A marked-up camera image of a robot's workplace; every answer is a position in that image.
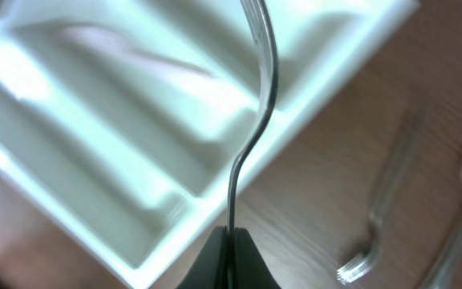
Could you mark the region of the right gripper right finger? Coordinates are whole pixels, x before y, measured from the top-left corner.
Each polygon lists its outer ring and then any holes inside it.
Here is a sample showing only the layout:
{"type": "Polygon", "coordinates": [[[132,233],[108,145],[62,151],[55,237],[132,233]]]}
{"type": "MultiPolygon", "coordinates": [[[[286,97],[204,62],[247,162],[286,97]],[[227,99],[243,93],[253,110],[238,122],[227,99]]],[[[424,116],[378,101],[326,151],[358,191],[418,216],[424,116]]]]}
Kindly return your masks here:
{"type": "Polygon", "coordinates": [[[236,228],[232,244],[231,288],[280,289],[247,229],[236,228]]]}

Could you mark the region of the pink plastic knife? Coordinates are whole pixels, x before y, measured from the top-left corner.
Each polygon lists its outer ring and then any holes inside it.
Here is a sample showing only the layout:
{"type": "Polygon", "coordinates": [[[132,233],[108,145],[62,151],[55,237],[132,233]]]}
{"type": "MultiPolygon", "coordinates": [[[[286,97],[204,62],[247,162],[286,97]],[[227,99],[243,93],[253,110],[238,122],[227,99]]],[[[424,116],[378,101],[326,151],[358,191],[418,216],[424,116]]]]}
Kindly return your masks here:
{"type": "Polygon", "coordinates": [[[112,57],[162,79],[214,79],[213,74],[203,68],[144,51],[121,33],[103,26],[69,25],[59,29],[57,35],[83,49],[112,57]]]}

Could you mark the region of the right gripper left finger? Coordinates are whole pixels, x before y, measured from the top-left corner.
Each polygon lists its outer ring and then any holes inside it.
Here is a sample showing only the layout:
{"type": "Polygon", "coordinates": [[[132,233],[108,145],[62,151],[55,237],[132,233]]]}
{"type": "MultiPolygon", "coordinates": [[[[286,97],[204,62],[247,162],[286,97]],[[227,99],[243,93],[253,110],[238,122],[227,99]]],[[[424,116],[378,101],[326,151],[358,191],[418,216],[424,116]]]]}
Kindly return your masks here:
{"type": "Polygon", "coordinates": [[[224,289],[228,287],[228,234],[215,227],[177,289],[224,289]]]}

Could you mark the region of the steel fork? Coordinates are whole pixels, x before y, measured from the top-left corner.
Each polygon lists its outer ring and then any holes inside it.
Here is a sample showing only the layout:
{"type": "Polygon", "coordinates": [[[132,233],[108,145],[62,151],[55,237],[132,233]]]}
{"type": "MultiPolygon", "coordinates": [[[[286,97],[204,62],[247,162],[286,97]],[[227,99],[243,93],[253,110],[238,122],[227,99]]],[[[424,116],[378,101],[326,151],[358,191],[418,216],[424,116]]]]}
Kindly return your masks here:
{"type": "Polygon", "coordinates": [[[369,238],[357,253],[336,271],[336,279],[342,285],[349,285],[368,274],[381,256],[384,222],[417,147],[427,114],[428,106],[419,104],[409,109],[403,118],[399,134],[383,167],[369,206],[369,238]]]}
{"type": "Polygon", "coordinates": [[[235,232],[236,196],[240,172],[246,158],[270,122],[277,99],[279,77],[277,44],[265,1],[241,0],[241,6],[257,50],[260,93],[256,120],[230,171],[226,225],[228,235],[233,235],[235,232]]]}

